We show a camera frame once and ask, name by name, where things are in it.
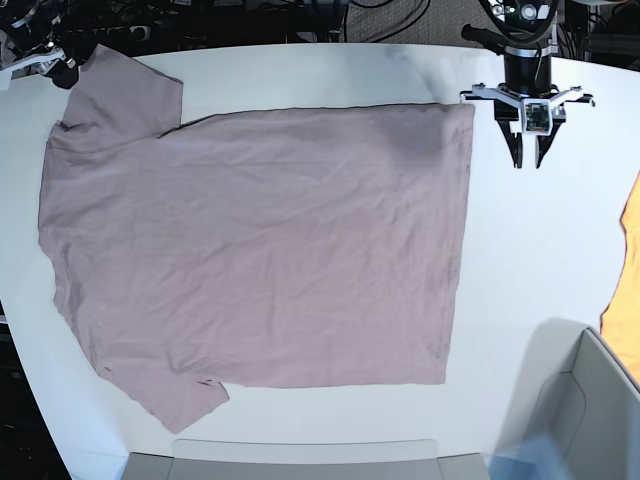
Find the blue cloth in bin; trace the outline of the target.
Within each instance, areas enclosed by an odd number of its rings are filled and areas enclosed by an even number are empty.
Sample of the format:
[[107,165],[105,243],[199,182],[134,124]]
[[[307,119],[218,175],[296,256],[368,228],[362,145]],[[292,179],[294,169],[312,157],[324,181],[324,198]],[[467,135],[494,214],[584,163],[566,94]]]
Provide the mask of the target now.
[[560,480],[571,479],[562,451],[554,440],[541,434],[501,451],[487,459],[490,479]]

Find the orange cloth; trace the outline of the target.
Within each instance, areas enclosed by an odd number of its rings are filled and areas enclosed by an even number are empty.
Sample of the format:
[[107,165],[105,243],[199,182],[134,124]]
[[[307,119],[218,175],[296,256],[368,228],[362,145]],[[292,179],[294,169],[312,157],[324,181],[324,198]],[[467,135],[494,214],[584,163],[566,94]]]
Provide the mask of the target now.
[[620,224],[625,236],[625,256],[613,297],[601,316],[600,333],[632,378],[639,382],[640,266],[639,177],[636,177]]

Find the mauve pink T-shirt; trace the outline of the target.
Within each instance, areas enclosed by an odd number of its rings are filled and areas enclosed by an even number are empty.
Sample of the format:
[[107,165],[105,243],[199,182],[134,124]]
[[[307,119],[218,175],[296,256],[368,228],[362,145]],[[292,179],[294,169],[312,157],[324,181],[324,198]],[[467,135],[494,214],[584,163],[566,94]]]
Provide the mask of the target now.
[[98,46],[47,141],[39,244],[96,373],[174,433],[227,384],[442,384],[474,108],[182,98]]

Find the grey plastic bin right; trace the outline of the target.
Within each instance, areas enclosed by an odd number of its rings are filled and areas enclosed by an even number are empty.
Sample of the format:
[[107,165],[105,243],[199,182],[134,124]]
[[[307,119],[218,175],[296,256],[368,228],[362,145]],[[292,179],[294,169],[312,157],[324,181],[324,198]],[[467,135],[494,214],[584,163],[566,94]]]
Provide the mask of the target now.
[[571,479],[639,477],[639,384],[593,330],[569,371],[543,385],[526,439],[546,434]]

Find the grey tray bottom edge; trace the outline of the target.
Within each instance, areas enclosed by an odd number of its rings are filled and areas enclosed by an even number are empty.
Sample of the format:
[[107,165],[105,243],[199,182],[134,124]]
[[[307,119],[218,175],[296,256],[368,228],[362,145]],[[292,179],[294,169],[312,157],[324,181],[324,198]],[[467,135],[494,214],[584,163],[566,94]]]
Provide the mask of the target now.
[[134,452],[124,479],[487,479],[478,453],[438,455],[433,440],[267,444],[179,439],[168,456]]

